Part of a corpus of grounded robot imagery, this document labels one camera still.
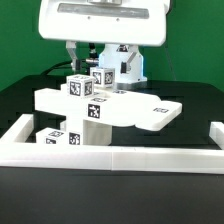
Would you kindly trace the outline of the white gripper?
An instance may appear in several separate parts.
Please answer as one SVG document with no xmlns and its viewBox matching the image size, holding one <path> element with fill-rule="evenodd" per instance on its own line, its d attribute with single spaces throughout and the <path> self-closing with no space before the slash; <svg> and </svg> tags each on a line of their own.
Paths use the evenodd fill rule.
<svg viewBox="0 0 224 224">
<path fill-rule="evenodd" d="M 79 70 L 76 42 L 120 45 L 120 73 L 131 70 L 135 45 L 161 46 L 171 0 L 42 0 L 39 33 L 45 39 L 66 40 L 74 72 Z"/>
</svg>

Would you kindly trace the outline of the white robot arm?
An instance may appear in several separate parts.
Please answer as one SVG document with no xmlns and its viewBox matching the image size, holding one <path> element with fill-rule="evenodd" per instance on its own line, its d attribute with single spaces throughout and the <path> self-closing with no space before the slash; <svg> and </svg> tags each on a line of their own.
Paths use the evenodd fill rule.
<svg viewBox="0 0 224 224">
<path fill-rule="evenodd" d="M 39 33 L 45 39 L 63 40 L 78 65 L 78 42 L 103 43 L 96 61 L 115 70 L 117 84 L 141 83 L 141 46 L 160 46 L 166 40 L 166 16 L 172 0 L 42 0 Z"/>
</svg>

